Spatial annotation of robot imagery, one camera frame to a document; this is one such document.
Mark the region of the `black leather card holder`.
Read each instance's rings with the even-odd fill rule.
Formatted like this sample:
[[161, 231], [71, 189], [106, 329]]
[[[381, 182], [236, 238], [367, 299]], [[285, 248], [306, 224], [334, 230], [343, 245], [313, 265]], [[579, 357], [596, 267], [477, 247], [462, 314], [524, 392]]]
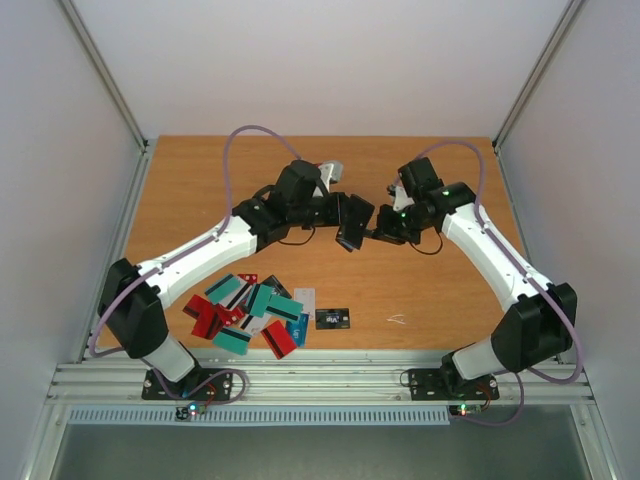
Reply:
[[351, 195], [341, 210], [336, 242], [349, 252], [362, 247], [365, 230], [373, 216], [375, 206], [358, 195]]

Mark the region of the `red card with black stripe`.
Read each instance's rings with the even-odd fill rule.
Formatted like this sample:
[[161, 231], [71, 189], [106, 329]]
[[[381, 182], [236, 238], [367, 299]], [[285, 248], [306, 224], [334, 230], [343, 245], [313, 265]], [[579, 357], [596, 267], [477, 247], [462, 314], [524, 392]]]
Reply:
[[280, 321], [269, 324], [261, 331], [261, 335], [278, 360], [297, 349], [295, 341]]

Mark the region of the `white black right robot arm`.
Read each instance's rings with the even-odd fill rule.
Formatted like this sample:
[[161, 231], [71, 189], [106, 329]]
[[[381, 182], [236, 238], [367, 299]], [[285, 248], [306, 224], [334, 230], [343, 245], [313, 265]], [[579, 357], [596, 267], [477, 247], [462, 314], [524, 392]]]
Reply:
[[400, 167], [389, 187], [393, 202], [380, 208], [373, 238], [414, 244], [433, 228], [455, 244], [487, 282], [503, 311], [491, 335], [445, 355], [441, 383], [453, 396], [473, 389], [477, 379], [519, 373], [576, 346], [577, 294], [539, 273], [506, 240], [467, 184], [445, 184], [430, 160]]

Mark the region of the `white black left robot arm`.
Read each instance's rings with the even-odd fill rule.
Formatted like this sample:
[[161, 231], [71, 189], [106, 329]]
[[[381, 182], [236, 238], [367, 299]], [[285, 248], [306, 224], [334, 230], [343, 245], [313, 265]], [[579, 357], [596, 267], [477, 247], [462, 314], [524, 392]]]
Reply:
[[337, 160], [294, 160], [275, 184], [235, 206], [228, 220], [152, 260], [138, 265], [116, 261], [97, 307], [103, 326], [130, 358], [161, 372], [177, 397], [192, 397], [202, 375], [193, 356], [169, 332], [165, 310], [197, 283], [284, 239], [293, 227], [339, 225], [348, 197], [330, 187], [342, 173]]

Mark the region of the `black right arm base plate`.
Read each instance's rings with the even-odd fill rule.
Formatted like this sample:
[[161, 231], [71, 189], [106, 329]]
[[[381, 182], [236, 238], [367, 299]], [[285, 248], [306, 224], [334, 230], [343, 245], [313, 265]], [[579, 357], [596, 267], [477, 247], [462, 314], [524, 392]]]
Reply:
[[500, 398], [497, 380], [484, 375], [474, 380], [444, 373], [439, 368], [413, 368], [405, 371], [406, 383], [414, 401], [480, 401]]

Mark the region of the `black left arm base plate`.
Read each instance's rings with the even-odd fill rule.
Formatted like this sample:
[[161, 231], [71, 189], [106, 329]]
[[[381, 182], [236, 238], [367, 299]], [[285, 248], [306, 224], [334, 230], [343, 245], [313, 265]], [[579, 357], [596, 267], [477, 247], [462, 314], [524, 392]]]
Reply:
[[229, 370], [200, 368], [178, 382], [171, 382], [161, 373], [148, 370], [143, 380], [143, 400], [189, 400], [204, 402], [227, 401], [231, 398], [234, 374]]

